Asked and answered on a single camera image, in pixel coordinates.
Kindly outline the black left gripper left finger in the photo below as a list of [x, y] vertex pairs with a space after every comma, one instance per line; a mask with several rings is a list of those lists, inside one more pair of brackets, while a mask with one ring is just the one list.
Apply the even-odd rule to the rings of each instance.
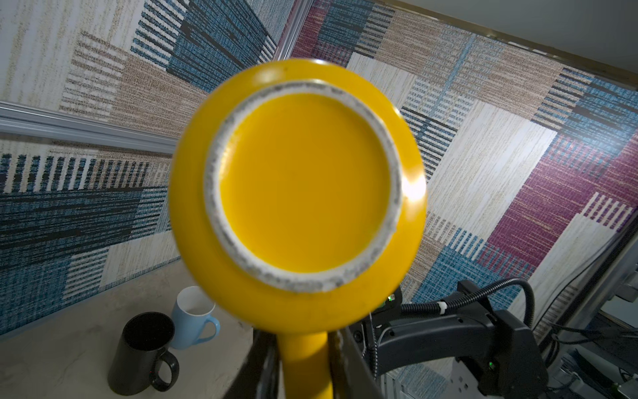
[[254, 329], [253, 345], [224, 399], [277, 399], [279, 351], [277, 337]]

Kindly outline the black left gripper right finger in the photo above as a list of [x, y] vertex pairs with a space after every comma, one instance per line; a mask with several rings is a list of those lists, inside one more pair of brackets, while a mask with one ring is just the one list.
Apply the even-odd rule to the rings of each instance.
[[329, 332], [328, 353], [334, 398], [381, 398], [350, 329]]

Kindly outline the light blue mug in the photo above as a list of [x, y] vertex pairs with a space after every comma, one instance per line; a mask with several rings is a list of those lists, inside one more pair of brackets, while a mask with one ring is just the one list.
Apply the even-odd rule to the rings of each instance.
[[199, 286], [182, 289], [176, 297], [171, 319], [174, 337], [171, 347], [184, 350], [219, 336], [221, 324], [212, 313], [216, 303]]

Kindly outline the black mug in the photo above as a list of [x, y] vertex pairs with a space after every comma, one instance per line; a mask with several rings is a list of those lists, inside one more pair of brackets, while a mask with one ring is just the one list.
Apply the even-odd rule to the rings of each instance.
[[179, 361], [169, 351], [175, 325], [163, 313], [146, 312], [130, 319], [122, 330], [107, 376], [110, 389], [132, 396], [153, 387], [167, 392], [179, 378]]

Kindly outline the yellow mug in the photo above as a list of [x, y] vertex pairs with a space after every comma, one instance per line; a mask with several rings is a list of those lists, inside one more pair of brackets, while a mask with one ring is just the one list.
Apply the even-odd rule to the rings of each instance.
[[173, 155], [169, 218], [204, 292], [271, 333], [289, 398], [332, 398], [329, 335], [400, 285], [425, 228], [410, 128], [341, 66], [288, 59], [229, 78]]

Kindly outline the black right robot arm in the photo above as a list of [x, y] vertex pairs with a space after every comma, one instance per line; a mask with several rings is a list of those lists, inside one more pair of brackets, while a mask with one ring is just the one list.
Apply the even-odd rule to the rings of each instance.
[[535, 297], [520, 278], [480, 288], [461, 280], [437, 301], [405, 304], [397, 289], [347, 328], [372, 379], [419, 363], [454, 359], [454, 398], [537, 398], [548, 369], [532, 332]]

